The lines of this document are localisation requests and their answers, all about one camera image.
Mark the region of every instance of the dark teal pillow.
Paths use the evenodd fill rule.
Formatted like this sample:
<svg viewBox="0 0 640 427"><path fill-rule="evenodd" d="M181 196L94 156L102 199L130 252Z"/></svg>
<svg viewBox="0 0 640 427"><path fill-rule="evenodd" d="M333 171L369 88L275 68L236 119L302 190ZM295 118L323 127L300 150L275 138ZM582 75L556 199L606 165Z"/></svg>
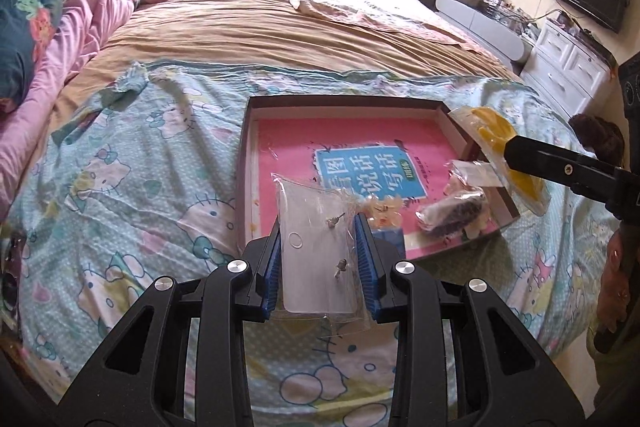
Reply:
<svg viewBox="0 0 640 427"><path fill-rule="evenodd" d="M0 113L24 101L61 14L62 0L0 0Z"/></svg>

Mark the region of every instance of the light blue blanket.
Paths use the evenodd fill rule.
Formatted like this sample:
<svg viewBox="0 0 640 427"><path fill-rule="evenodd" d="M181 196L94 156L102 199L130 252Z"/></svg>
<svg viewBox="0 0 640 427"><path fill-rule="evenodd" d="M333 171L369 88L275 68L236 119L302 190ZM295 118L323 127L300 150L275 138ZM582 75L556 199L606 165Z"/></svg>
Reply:
<svg viewBox="0 0 640 427"><path fill-rule="evenodd" d="M153 279L197 279L236 253L234 171L246 102L284 93L487 105L519 134L582 151L533 90L505 80L133 65L52 134L3 228L4 238L10 230L28 236L20 283L22 353L53 399ZM559 185L549 190L544 217L517 201L522 217L501 237L424 266L451 282L488 281L555 354L588 323L617 223L602 204ZM387 417L395 326L347 335L349 328L323 340L321 328L307 323L245 326L256 425L370 427Z"/></svg>

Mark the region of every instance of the green label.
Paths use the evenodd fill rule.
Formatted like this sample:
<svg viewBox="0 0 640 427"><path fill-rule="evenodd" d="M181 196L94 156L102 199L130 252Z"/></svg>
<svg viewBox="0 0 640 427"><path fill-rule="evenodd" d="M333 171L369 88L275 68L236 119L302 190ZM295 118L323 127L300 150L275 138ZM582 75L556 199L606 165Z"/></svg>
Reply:
<svg viewBox="0 0 640 427"><path fill-rule="evenodd" d="M415 180L414 170L411 168L411 165L409 165L407 160L400 160L400 166L402 168L402 172L404 172L405 178L409 181Z"/></svg>

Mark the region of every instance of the white chest of drawers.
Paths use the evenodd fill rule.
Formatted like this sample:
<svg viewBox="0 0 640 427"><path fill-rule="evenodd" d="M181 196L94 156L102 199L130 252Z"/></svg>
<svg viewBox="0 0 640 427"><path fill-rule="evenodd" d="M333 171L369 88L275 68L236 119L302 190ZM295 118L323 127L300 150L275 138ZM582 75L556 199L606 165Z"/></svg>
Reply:
<svg viewBox="0 0 640 427"><path fill-rule="evenodd" d="M615 81L596 54L551 22L546 22L520 77L563 119L597 112Z"/></svg>

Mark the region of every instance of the cardboard box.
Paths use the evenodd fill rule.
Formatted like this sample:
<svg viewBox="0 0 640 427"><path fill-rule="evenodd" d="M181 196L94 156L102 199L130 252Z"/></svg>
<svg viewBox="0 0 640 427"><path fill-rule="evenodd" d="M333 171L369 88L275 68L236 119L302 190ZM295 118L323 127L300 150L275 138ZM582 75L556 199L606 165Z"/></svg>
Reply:
<svg viewBox="0 0 640 427"><path fill-rule="evenodd" d="M404 200L407 259L420 259L499 233L520 217L507 191L487 188L492 211L477 239L462 234L433 240L417 225L415 210L438 201L449 181L445 163L481 159L474 140L449 118L442 102L350 95L254 96L249 99L236 191L238 247L270 233L277 216L271 174L325 187L349 187Z"/></svg>

